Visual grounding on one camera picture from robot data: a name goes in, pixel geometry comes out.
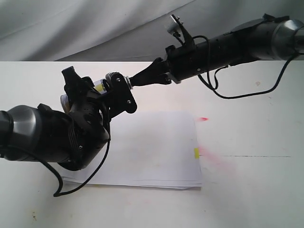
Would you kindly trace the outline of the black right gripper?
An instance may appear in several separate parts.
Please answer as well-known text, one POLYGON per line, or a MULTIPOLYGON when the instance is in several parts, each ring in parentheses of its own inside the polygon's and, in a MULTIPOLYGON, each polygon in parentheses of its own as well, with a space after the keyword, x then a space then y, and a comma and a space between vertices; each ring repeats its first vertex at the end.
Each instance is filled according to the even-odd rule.
POLYGON ((133 86, 169 85, 170 72, 175 83, 212 70, 213 40, 206 36, 190 36, 180 47, 166 47, 166 61, 156 58, 148 67, 132 77, 133 86))

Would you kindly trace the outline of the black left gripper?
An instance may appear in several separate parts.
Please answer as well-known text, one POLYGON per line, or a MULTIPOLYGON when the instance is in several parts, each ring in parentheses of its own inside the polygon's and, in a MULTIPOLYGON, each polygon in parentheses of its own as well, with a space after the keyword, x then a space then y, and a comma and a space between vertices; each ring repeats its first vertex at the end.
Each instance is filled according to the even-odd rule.
POLYGON ((88 76, 81 77, 74 67, 62 70, 65 81, 61 106, 71 118, 74 128, 80 133, 109 133, 109 108, 96 84, 88 76))

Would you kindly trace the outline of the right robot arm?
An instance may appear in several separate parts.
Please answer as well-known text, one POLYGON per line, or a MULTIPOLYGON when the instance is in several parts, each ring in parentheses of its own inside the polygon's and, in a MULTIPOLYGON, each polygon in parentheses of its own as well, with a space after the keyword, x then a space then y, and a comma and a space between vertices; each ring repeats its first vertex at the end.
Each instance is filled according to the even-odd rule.
POLYGON ((168 46, 165 59, 155 59, 147 68, 130 78, 132 86, 179 84, 182 80, 225 66, 259 60, 287 60, 303 51, 304 24, 289 16, 243 23, 215 38, 196 43, 183 23, 170 16, 168 33, 183 37, 180 47, 168 46))

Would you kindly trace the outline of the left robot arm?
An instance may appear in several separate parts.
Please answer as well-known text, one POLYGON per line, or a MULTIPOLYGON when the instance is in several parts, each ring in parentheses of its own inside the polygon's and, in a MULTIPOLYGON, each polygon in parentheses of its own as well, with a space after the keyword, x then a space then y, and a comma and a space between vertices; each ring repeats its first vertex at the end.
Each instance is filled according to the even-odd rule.
POLYGON ((0 113, 0 156, 9 161, 54 162, 84 169, 110 139, 109 110, 88 77, 62 71, 70 109, 18 105, 0 113))

